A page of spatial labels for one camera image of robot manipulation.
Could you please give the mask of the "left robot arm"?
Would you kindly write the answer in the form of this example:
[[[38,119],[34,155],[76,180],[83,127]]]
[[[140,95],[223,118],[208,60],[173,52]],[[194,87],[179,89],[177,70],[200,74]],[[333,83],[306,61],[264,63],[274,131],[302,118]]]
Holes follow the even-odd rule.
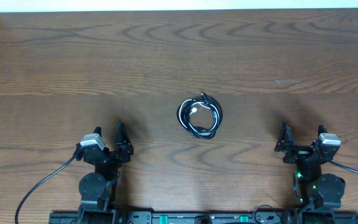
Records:
[[[134,154],[122,121],[118,124],[113,145],[116,147],[113,151],[106,147],[100,127],[76,145],[74,158],[94,166],[94,171],[86,174],[79,183],[78,223],[122,224],[128,221],[126,212],[116,205],[119,169],[130,162]]]

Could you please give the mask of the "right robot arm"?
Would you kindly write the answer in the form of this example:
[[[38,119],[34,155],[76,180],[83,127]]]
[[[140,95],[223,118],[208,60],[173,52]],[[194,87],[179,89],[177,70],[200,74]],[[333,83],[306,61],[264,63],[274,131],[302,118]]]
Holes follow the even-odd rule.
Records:
[[[282,223],[334,223],[334,211],[341,207],[346,182],[334,174],[322,173],[321,166],[333,160],[341,147],[336,134],[318,126],[318,138],[309,146],[299,146],[288,123],[281,126],[281,133],[274,151],[283,152],[283,162],[295,164],[293,188],[301,205],[285,212]]]

